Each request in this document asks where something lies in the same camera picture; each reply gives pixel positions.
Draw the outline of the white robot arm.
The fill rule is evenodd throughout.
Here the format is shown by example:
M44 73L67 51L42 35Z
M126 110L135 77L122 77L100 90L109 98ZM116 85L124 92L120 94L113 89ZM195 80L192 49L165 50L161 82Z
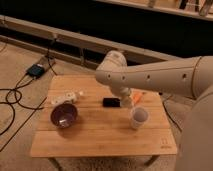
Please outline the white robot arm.
M213 56L129 66L121 52L112 50L97 67L95 78L120 98L135 88L194 99L175 171L213 171Z

